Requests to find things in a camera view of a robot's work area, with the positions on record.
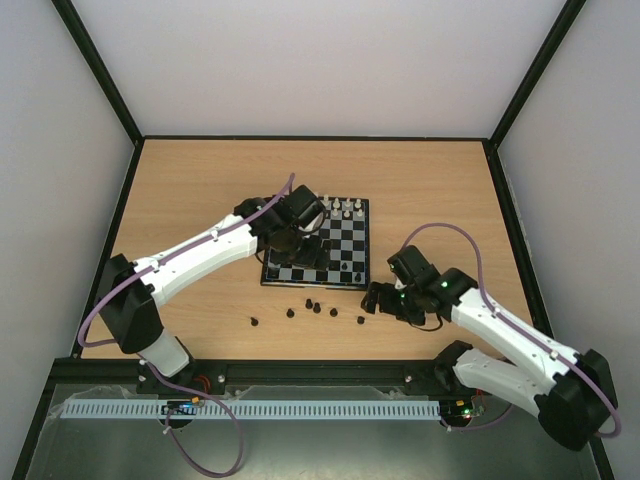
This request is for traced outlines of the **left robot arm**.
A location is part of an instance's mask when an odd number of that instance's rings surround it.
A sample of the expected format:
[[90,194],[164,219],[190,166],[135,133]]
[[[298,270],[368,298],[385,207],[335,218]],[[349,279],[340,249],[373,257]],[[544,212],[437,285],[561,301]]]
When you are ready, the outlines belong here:
[[192,359],[163,325],[160,308],[212,272],[265,250],[295,266],[327,268],[330,245],[316,233],[326,214],[321,198],[301,185],[246,199],[214,226],[165,251],[135,261],[119,254],[105,266],[99,315],[123,353],[173,377]]

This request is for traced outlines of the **black and silver chessboard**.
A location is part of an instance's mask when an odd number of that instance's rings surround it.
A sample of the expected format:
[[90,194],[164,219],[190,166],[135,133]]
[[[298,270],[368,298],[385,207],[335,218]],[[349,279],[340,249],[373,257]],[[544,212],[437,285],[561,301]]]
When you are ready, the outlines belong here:
[[[351,217],[344,218],[343,202],[348,197],[329,196],[330,205],[326,219],[318,231],[323,240],[330,243],[330,262],[338,261],[337,270],[330,269],[330,263],[326,270],[315,270],[295,266],[278,266],[269,262],[269,251],[266,253],[266,264],[262,267],[260,285],[280,287],[322,287],[327,289],[360,290],[364,291],[370,282],[370,202],[366,198],[359,198],[362,202],[363,217],[357,218],[354,203],[358,198],[350,198],[352,207]],[[339,218],[332,217],[333,202],[338,198],[341,201]],[[347,270],[342,270],[343,262],[348,264]],[[364,263],[365,272],[361,281],[355,282],[354,277],[358,272],[353,270],[355,263]]]

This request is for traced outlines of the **black aluminium frame rail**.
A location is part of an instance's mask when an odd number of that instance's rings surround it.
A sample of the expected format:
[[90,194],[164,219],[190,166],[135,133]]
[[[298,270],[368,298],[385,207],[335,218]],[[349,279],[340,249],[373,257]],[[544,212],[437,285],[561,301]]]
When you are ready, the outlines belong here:
[[[407,395],[431,399],[467,398],[474,391],[454,378],[441,360],[420,361],[223,361],[197,360],[168,380],[173,385],[221,396],[260,387],[398,387]],[[62,384],[133,385],[139,394],[161,398],[187,394],[162,384],[147,366],[134,360],[61,358],[54,361],[46,387]]]

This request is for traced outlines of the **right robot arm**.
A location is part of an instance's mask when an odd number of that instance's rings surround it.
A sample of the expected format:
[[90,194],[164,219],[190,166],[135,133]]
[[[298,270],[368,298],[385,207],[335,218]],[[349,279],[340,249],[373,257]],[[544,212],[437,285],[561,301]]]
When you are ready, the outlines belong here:
[[608,361],[581,354],[527,324],[457,268],[439,272],[413,245],[387,261],[394,283],[371,283],[362,309],[421,328],[429,314],[478,336],[502,354],[497,360],[464,341],[436,357],[434,376],[453,393],[482,390],[535,417],[559,445],[582,450],[618,406]]

